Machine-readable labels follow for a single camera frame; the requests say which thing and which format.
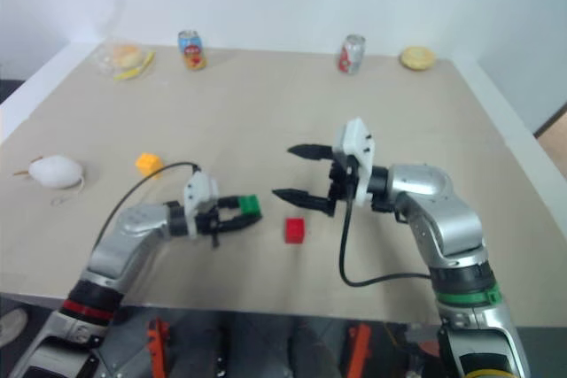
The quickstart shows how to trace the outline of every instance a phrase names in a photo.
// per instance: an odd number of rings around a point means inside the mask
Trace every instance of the red stripe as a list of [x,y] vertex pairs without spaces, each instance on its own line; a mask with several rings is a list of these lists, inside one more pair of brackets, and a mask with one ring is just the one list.
[[113,318],[113,312],[105,312],[104,310],[93,309],[92,307],[87,307],[86,305],[80,305],[71,300],[65,300],[63,303],[63,308],[70,310],[75,313],[83,314],[89,316],[90,318],[110,320]]

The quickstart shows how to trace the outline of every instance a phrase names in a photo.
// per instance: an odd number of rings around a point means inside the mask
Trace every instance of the white wall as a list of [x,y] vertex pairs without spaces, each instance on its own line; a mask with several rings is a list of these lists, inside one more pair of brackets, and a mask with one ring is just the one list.
[[567,99],[551,67],[567,50],[565,0],[0,1],[7,77],[29,76],[66,40],[91,40],[112,18],[115,35],[149,43],[174,44],[180,29],[194,27],[214,47],[334,52],[347,33],[360,32],[370,53],[397,54],[414,43],[441,56],[468,51],[532,130]]

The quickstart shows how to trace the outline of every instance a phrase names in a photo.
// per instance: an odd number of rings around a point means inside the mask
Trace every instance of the black cable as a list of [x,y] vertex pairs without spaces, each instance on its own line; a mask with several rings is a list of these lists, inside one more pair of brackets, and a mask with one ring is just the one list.
[[338,270],[343,282],[349,287],[366,287],[373,283],[391,281],[393,279],[402,278],[422,278],[431,279],[428,274],[384,274],[373,279],[366,281],[353,282],[346,277],[345,273],[345,253],[346,253],[346,238],[348,237],[348,228],[351,224],[351,215],[353,214],[353,188],[351,185],[346,185],[346,213],[345,223],[343,224],[343,235],[340,237],[340,252],[338,254]]
[[159,170],[156,170],[155,172],[148,174],[147,176],[145,176],[141,181],[139,181],[136,185],[134,185],[134,187],[129,190],[124,197],[122,197],[120,199],[120,201],[118,202],[118,204],[116,204],[113,208],[113,210],[110,212],[110,214],[108,215],[108,218],[106,218],[105,224],[101,227],[100,232],[98,232],[98,237],[97,240],[95,241],[95,245],[92,247],[93,250],[95,250],[95,248],[97,247],[98,243],[100,243],[100,240],[103,239],[103,236],[105,234],[106,228],[108,228],[108,225],[110,224],[111,220],[113,219],[114,215],[116,214],[116,212],[122,207],[122,205],[124,204],[124,202],[130,197],[130,195],[132,195],[134,193],[134,191],[136,189],[138,189],[140,186],[142,186],[145,182],[147,182],[148,180],[150,180],[153,176],[155,176],[158,173],[163,172],[164,170],[167,170],[168,168],[173,168],[173,167],[178,167],[178,166],[191,166],[193,167],[193,173],[198,172],[201,168],[195,164],[195,163],[191,163],[190,161],[180,161],[178,163],[173,163],[173,164],[169,164],[167,166],[161,167]]

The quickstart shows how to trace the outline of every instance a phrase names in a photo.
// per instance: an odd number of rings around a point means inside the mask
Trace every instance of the shoe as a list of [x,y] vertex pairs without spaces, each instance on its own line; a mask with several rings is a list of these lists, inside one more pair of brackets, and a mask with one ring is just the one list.
[[0,349],[14,341],[27,325],[24,309],[14,309],[0,318]]

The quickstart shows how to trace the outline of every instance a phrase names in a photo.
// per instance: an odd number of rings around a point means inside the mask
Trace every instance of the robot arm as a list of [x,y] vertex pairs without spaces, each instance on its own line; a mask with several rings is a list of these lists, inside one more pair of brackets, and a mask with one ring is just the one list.
[[[216,182],[197,171],[184,188],[185,206],[141,204],[128,208],[113,231],[98,243],[80,280],[58,311],[53,312],[19,359],[10,378],[89,378],[100,346],[124,295],[146,260],[174,236],[216,236],[260,220],[255,196],[219,197]],[[240,208],[241,215],[220,220],[220,208]]]
[[[524,349],[488,263],[478,216],[453,192],[451,180],[442,170],[431,166],[372,166],[374,149],[372,136],[362,121],[352,120],[339,131],[332,147],[290,148],[302,158],[333,161],[332,184],[326,198],[297,189],[277,189],[274,193],[292,204],[330,216],[336,202],[345,200],[348,220],[353,204],[369,202],[373,211],[393,212],[398,222],[409,224],[430,269],[442,322],[439,347],[447,373],[461,377],[499,376],[495,371],[502,371],[508,375],[501,376],[529,377]],[[345,282],[351,286],[380,282],[380,278],[367,282],[347,280],[344,241],[340,265]]]

